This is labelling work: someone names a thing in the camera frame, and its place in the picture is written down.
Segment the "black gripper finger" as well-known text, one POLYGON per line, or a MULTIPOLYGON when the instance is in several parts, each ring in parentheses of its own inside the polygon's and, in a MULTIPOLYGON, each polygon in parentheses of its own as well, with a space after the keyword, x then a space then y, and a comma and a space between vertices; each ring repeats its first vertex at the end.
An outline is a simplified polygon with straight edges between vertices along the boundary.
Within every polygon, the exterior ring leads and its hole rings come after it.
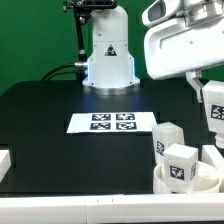
POLYGON ((197 100, 199 103, 203 102, 201 90, 203 84, 200 79, 202 78, 202 73, 200 70, 191 70, 186 73, 186 80, 191 85, 191 87, 196 91, 197 100))

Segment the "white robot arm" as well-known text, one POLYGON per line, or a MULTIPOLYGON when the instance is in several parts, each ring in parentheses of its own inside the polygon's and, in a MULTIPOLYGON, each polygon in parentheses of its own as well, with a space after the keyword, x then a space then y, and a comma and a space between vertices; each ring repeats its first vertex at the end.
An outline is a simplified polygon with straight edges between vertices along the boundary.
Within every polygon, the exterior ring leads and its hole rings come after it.
MULTIPOLYGON (((104 94, 140 83, 128 50, 128 15, 118 6, 93 9, 93 51, 83 84, 104 94)), ((205 68, 224 64, 224 0, 156 0, 142 14, 148 27, 144 58, 148 75, 162 80, 184 74, 200 92, 205 68)))

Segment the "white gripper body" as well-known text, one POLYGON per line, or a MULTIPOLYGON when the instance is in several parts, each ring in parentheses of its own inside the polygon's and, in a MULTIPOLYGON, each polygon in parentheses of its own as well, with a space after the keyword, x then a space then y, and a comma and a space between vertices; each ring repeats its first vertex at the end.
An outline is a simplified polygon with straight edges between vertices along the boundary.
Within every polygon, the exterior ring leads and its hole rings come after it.
POLYGON ((156 0, 142 14, 146 69, 166 79, 224 64, 224 0, 156 0))

